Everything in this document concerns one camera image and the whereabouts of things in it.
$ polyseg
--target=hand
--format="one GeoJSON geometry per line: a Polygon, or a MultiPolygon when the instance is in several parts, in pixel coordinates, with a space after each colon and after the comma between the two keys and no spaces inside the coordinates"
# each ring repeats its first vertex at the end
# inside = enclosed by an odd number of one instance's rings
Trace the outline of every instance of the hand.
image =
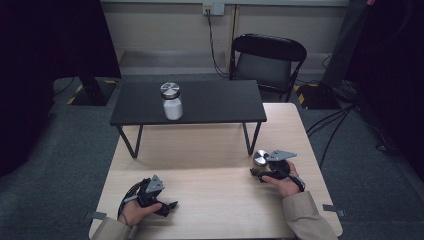
{"type": "MultiPolygon", "coordinates": [[[[290,174],[299,175],[296,172],[296,168],[294,167],[294,164],[290,162],[289,160],[286,160],[286,161],[290,166],[290,174]]],[[[262,176],[262,180],[277,187],[278,192],[283,198],[300,192],[299,187],[290,178],[284,178],[282,180],[278,180],[270,176],[262,176]]]]}
{"type": "Polygon", "coordinates": [[[137,201],[129,201],[124,205],[121,215],[118,217],[118,221],[126,224],[128,227],[134,227],[139,224],[144,217],[150,213],[154,213],[162,207],[161,203],[155,203],[151,206],[142,208],[138,205],[137,201]]]}

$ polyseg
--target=black chair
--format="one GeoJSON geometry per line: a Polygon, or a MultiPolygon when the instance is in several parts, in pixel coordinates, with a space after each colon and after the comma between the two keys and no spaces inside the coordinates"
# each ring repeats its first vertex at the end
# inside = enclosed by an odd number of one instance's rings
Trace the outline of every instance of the black chair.
{"type": "Polygon", "coordinates": [[[230,80],[256,80],[260,90],[280,93],[280,99],[287,93],[288,102],[306,55],[302,44],[291,39],[240,35],[231,46],[230,80]],[[236,52],[240,53],[237,64],[236,52]],[[292,62],[297,62],[293,73],[292,62]]]}

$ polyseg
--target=black metal leg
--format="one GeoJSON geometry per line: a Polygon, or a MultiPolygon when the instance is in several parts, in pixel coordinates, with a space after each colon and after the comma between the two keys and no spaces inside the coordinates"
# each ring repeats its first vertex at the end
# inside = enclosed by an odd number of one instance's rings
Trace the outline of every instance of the black metal leg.
{"type": "Polygon", "coordinates": [[[141,132],[143,131],[143,125],[140,125],[140,128],[138,129],[138,136],[137,136],[137,143],[135,145],[135,151],[132,149],[130,142],[128,141],[127,136],[125,135],[124,131],[122,130],[122,126],[116,126],[118,129],[119,134],[121,135],[122,139],[125,142],[125,145],[127,145],[128,150],[130,151],[131,157],[137,158],[138,156],[138,150],[140,149],[140,140],[141,140],[141,132]]]}
{"type": "Polygon", "coordinates": [[[249,155],[253,154],[253,150],[255,149],[256,139],[258,138],[259,129],[261,128],[261,122],[256,123],[255,133],[253,134],[252,145],[250,145],[249,141],[249,133],[247,132],[246,123],[243,124],[244,138],[246,140],[247,153],[249,155]]]}

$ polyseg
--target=forearm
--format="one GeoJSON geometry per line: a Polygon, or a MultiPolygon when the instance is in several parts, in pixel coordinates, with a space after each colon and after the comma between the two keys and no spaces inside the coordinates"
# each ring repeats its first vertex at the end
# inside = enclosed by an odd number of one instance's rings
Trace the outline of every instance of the forearm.
{"type": "Polygon", "coordinates": [[[106,217],[97,228],[91,240],[124,240],[131,233],[125,224],[106,217]]]}
{"type": "Polygon", "coordinates": [[[283,199],[287,224],[302,240],[337,239],[330,224],[319,214],[310,192],[302,192],[283,199]]]}

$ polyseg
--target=jar held in gripper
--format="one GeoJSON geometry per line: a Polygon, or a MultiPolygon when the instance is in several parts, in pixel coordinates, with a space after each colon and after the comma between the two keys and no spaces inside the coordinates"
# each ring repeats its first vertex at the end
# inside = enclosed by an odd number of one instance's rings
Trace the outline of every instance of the jar held in gripper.
{"type": "Polygon", "coordinates": [[[176,83],[167,82],[160,87],[163,99],[163,109],[166,118],[178,120],[183,115],[180,86],[176,83]]]}

